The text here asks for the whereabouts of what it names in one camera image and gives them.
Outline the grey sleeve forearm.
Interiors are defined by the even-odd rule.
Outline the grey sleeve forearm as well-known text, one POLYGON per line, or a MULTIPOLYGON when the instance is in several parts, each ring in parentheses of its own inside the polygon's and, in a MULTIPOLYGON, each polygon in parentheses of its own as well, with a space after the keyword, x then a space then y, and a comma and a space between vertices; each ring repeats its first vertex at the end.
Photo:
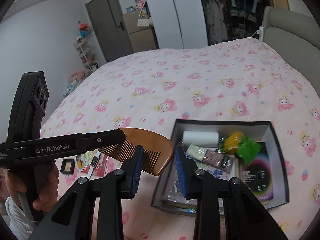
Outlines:
POLYGON ((9 219, 9 229, 17 239, 28 239, 33 233, 36 225, 30 221, 24 212, 14 203, 11 197, 5 202, 5 209, 9 219))

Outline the person's left hand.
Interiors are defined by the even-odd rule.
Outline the person's left hand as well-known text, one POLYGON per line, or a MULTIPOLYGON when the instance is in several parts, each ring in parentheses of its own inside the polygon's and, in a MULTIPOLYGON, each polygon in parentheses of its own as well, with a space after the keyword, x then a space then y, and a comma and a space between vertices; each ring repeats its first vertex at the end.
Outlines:
MULTIPOLYGON (((33 208, 38 211, 49 212, 56 204, 58 197, 59 185, 59 170, 55 164, 52 165, 47 174, 47 180, 43 188, 40 190, 40 195, 33 202, 33 208)), ((10 197, 18 207, 22 207, 18 193, 26 193, 27 186, 15 175, 12 170, 8 170, 5 174, 5 183, 10 194, 10 197)))

